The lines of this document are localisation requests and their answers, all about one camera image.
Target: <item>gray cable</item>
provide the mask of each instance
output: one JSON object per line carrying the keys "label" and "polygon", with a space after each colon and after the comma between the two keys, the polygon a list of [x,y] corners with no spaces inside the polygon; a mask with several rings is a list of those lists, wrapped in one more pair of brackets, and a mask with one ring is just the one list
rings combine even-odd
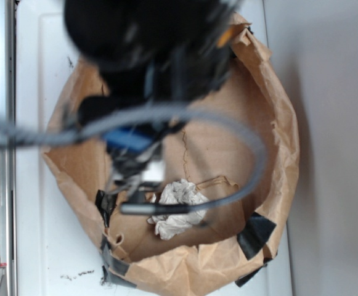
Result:
{"label": "gray cable", "polygon": [[164,215],[166,213],[189,213],[207,210],[212,207],[226,205],[244,198],[251,193],[259,183],[266,166],[266,148],[261,138],[247,126],[216,113],[201,109],[187,109],[186,105],[159,103],[151,106],[133,107],[113,112],[111,115],[96,120],[80,131],[69,130],[60,133],[38,133],[17,128],[13,124],[0,121],[0,134],[14,139],[16,145],[47,145],[66,146],[91,137],[100,136],[107,131],[121,127],[149,123],[153,121],[203,120],[215,125],[222,125],[233,135],[246,144],[254,155],[254,170],[247,184],[236,193],[219,200],[198,205],[160,205],[160,204],[131,204],[124,203],[121,212],[133,215]]}

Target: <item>crumpled paper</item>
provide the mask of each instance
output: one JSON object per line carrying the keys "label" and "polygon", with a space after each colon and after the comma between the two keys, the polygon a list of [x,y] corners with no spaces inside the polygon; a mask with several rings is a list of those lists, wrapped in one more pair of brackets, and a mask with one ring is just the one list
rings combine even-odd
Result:
{"label": "crumpled paper", "polygon": [[[151,202],[156,202],[157,196],[154,194]],[[196,185],[181,179],[165,186],[160,204],[188,204],[197,205],[208,202],[209,199],[201,192],[197,192]],[[159,215],[152,216],[147,220],[150,224],[155,224],[155,235],[160,235],[161,239],[167,241],[176,234],[183,233],[193,225],[198,225],[206,215],[206,210],[192,212],[185,215]]]}

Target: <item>metal frame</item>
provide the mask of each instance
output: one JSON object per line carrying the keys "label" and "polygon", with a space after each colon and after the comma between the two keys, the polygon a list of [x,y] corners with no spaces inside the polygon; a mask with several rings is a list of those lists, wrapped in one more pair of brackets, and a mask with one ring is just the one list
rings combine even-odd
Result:
{"label": "metal frame", "polygon": [[[0,0],[0,119],[14,121],[14,1]],[[16,295],[14,151],[0,150],[0,295]]]}

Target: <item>white wall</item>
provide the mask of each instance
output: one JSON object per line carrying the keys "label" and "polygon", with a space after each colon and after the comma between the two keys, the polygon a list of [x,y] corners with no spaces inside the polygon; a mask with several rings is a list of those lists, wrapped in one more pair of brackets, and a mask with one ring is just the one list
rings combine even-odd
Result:
{"label": "white wall", "polygon": [[288,220],[294,293],[358,295],[358,1],[264,4],[272,62],[301,133]]}

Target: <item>black tape strip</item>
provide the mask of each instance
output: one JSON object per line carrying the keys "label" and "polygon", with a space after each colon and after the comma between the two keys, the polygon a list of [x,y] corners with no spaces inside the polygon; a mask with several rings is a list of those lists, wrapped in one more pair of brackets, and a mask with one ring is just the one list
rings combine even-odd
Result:
{"label": "black tape strip", "polygon": [[237,235],[239,246],[247,260],[252,259],[262,250],[275,227],[276,224],[271,220],[258,213],[252,214],[244,230]]}
{"label": "black tape strip", "polygon": [[97,206],[100,215],[104,219],[105,227],[108,228],[109,221],[110,221],[110,215],[106,210],[104,210],[102,208],[102,201],[104,200],[104,197],[105,197],[105,192],[102,190],[98,190],[97,196],[95,199],[95,205]]}
{"label": "black tape strip", "polygon": [[236,286],[238,286],[239,288],[243,287],[250,279],[252,279],[257,273],[258,271],[261,270],[262,267],[258,268],[256,271],[253,271],[250,274],[247,274],[244,277],[241,277],[240,279],[238,279],[237,281],[235,281]]}
{"label": "black tape strip", "polygon": [[119,276],[111,273],[108,266],[102,267],[104,271],[104,282],[111,282],[112,284],[121,285],[128,288],[136,288],[136,285],[120,278]]}
{"label": "black tape strip", "polygon": [[258,271],[260,271],[263,267],[267,267],[267,263],[269,261],[271,261],[272,259],[270,258],[265,258],[264,259],[264,266],[258,268],[256,271],[253,271],[250,274],[247,274],[244,277],[241,277],[240,279],[238,279],[237,281],[235,281],[236,286],[238,286],[239,288],[243,287],[245,284],[247,284],[247,282],[252,279],[257,273]]}
{"label": "black tape strip", "polygon": [[106,264],[115,272],[118,273],[120,276],[125,276],[129,269],[129,264],[123,262],[119,259],[114,258],[110,254],[110,244],[107,241],[106,237],[104,237],[101,245],[102,256]]}

